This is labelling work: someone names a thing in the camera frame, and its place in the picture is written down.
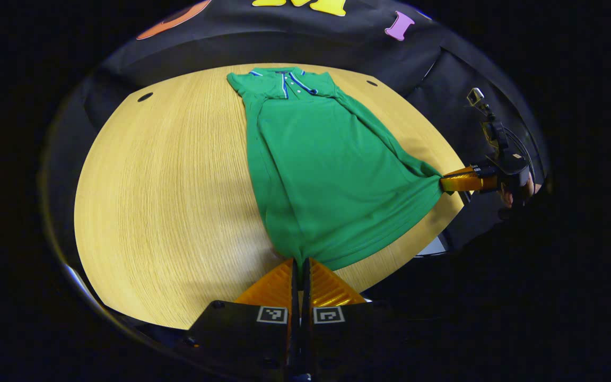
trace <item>light wood surface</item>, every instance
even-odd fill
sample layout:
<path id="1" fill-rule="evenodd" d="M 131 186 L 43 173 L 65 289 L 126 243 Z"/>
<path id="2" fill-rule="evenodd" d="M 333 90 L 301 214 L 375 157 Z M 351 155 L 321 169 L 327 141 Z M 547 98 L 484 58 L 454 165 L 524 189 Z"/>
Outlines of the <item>light wood surface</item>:
<path id="1" fill-rule="evenodd" d="M 253 64 L 150 85 L 129 95 L 105 123 L 78 182 L 78 253 L 105 305 L 145 322 L 188 329 L 211 300 L 234 300 L 281 263 L 252 191 L 245 107 L 225 76 L 292 66 L 329 72 L 410 155 L 440 173 L 464 166 L 426 118 L 368 75 Z M 137 101 L 149 92 L 151 97 Z M 365 290 L 412 259 L 462 207 L 458 194 L 444 194 L 397 241 L 337 275 Z"/>

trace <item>shirt sleeve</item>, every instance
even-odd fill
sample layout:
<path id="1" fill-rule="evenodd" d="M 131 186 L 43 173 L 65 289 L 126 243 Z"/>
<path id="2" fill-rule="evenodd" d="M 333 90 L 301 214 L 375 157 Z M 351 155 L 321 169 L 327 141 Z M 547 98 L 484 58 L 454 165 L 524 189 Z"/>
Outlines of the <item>shirt sleeve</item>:
<path id="1" fill-rule="evenodd" d="M 262 76 L 252 74 L 228 74 L 228 82 L 235 89 L 235 92 L 242 97 L 250 94 L 271 94 L 274 84 L 265 80 Z"/>
<path id="2" fill-rule="evenodd" d="M 307 81 L 308 85 L 317 89 L 320 96 L 334 97 L 336 85 L 334 80 L 331 78 L 328 72 L 324 73 L 309 73 L 305 72 L 301 75 L 304 81 Z"/>

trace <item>black fabric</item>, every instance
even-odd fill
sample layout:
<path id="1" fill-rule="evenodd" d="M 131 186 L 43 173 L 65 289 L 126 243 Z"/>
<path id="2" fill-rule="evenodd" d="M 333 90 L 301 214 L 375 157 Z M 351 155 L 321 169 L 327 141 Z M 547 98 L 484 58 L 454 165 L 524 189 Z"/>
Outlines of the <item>black fabric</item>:
<path id="1" fill-rule="evenodd" d="M 218 380 L 134 343 L 87 309 L 44 242 L 36 198 L 39 151 L 52 109 L 80 75 L 136 34 L 134 28 L 145 30 L 154 19 L 189 5 L 173 3 L 0 5 L 0 380 Z M 421 341 L 405 342 L 406 353 L 398 355 L 398 368 L 409 377 L 381 373 L 376 380 L 611 380 L 611 22 L 606 22 L 611 7 L 595 12 L 556 2 L 454 0 L 427 0 L 420 7 L 485 48 L 534 106 L 558 175 L 554 196 L 565 210 L 541 220 L 546 231 L 558 232 L 556 244 L 535 247 L 555 255 L 550 262 L 543 256 L 543 270 L 563 273 L 565 281 L 553 290 L 541 288 L 541 278 L 536 290 L 557 301 L 564 296 L 567 303 L 556 310 L 561 315 L 555 315 L 558 324 L 550 332 L 529 330 L 540 327 L 533 323 L 546 314 L 543 309 L 492 315 L 493 321 L 505 321 L 507 331 L 499 332 L 483 331 L 482 322 L 461 322 L 466 330 L 431 322 L 436 326 L 423 326 L 424 334 L 412 337 Z M 467 62 L 481 73 L 488 69 Z M 506 85 L 494 83 L 509 94 Z M 80 119 L 88 124 L 87 117 Z M 577 167 L 578 162 L 591 165 Z M 577 214 L 579 219 L 568 221 Z M 507 235 L 521 238 L 533 227 L 517 225 Z M 524 249 L 513 240 L 495 247 L 511 256 Z M 412 292 L 406 290 L 408 305 Z M 535 334 L 541 346 L 517 341 L 519 333 L 523 339 Z M 470 340 L 478 336 L 479 342 Z M 440 338 L 459 342 L 448 349 L 437 342 Z M 492 353 L 497 358 L 484 357 L 491 353 L 485 345 L 497 338 L 513 345 L 506 358 L 497 356 L 500 352 Z M 465 365 L 473 359 L 479 366 L 471 372 Z M 436 369 L 439 374 L 431 377 Z"/>
<path id="2" fill-rule="evenodd" d="M 395 21 L 395 10 L 415 22 L 404 41 L 383 32 Z M 48 176 L 41 184 L 51 234 L 73 268 L 82 274 L 74 236 L 75 192 L 97 132 L 131 92 L 185 73 L 242 63 L 289 62 L 373 75 L 407 97 L 465 164 L 490 151 L 478 124 L 481 115 L 464 107 L 468 90 L 478 85 L 506 126 L 538 157 L 530 136 L 541 142 L 543 138 L 519 91 L 480 51 L 453 32 L 409 5 L 390 0 L 348 2 L 347 17 L 320 12 L 313 17 L 314 12 L 305 7 L 212 1 L 175 28 L 127 41 L 78 86 L 53 123 L 44 158 Z M 519 114 L 523 109 L 529 114 L 524 121 Z M 444 236 L 460 248 L 499 222 L 500 206 L 496 194 L 474 196 Z"/>
<path id="3" fill-rule="evenodd" d="M 534 181 L 542 184 L 544 167 L 541 157 L 534 150 L 529 128 L 516 108 L 490 80 L 450 51 L 441 50 L 426 77 L 407 95 L 407 101 L 431 121 L 461 161 L 468 165 L 482 160 L 484 154 L 492 151 L 480 128 L 483 115 L 470 107 L 466 100 L 466 95 L 474 87 L 482 90 L 485 101 L 504 126 L 514 132 L 528 149 L 536 175 Z M 495 223 L 501 222 L 497 216 L 501 206 L 496 193 L 475 194 L 446 229 L 450 243 L 455 248 L 461 248 Z"/>

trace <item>human hand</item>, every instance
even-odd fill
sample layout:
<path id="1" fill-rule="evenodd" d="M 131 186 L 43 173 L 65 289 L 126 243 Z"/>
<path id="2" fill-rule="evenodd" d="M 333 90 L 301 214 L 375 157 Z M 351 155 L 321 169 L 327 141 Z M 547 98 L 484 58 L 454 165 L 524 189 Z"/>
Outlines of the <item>human hand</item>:
<path id="1" fill-rule="evenodd" d="M 534 184 L 531 181 L 531 173 L 530 173 L 527 179 L 527 183 L 525 183 L 525 185 L 522 186 L 522 188 L 523 188 L 523 196 L 525 200 L 528 200 L 529 198 L 531 198 L 531 196 L 533 196 L 534 194 L 536 194 L 539 191 L 539 189 L 541 188 L 541 184 Z M 506 208 L 512 208 L 513 206 L 512 193 L 504 190 L 503 187 L 502 189 L 499 189 L 497 193 L 499 193 L 499 196 L 501 196 L 501 201 L 504 203 Z"/>

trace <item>green polo shirt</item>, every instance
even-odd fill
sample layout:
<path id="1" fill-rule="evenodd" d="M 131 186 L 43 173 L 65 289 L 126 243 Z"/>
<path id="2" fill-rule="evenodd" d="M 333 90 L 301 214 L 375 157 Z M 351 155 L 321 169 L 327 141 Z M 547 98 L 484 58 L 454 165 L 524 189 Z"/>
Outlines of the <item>green polo shirt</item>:
<path id="1" fill-rule="evenodd" d="M 411 157 L 329 73 L 254 68 L 228 82 L 247 111 L 248 164 L 265 229 L 300 266 L 336 270 L 391 244 L 442 194 L 441 175 Z"/>

